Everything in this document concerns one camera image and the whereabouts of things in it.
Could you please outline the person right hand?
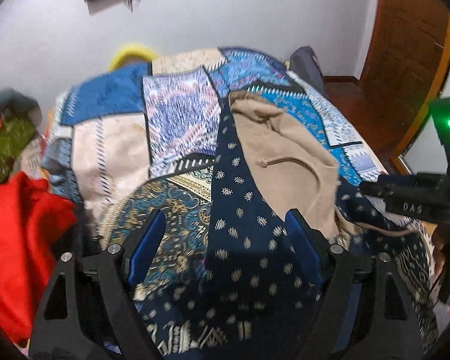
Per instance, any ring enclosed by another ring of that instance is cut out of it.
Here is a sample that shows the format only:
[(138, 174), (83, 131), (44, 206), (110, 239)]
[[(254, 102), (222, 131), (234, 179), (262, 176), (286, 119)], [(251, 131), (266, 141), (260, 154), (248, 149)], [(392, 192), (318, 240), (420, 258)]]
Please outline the person right hand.
[(437, 225), (432, 235), (434, 271), (436, 275), (441, 274), (446, 262), (444, 248), (450, 240), (450, 225)]

